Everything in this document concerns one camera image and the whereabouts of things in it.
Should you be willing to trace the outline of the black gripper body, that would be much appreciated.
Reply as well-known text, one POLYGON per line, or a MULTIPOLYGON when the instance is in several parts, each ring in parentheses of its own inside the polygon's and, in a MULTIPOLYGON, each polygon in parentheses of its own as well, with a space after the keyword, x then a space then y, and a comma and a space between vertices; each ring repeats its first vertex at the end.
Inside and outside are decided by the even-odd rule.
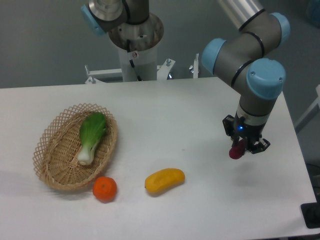
POLYGON ((227 136, 239 136, 244 140, 245 148, 251 148, 262 137, 262 131, 266 125, 266 115, 252 115, 243 109, 238 109, 235 116, 227 115, 223 120, 223 127, 227 136))

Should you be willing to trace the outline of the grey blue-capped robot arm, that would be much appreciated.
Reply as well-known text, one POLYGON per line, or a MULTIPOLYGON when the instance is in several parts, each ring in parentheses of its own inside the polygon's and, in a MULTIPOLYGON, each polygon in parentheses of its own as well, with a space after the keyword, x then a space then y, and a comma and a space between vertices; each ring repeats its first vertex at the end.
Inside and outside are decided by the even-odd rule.
MULTIPOLYGON (((222 121, 232 148, 257 154, 270 146, 262 131, 286 81, 284 67, 266 54, 288 39, 290 23, 280 13, 268 13, 257 0, 221 0, 219 5, 240 36, 230 42, 221 38, 210 41, 201 63, 240 94, 235 115, 222 121)), ((81 13, 94 33, 108 34, 118 48, 125 82, 160 77, 156 46, 164 27, 150 12, 147 0, 90 0, 81 13)))

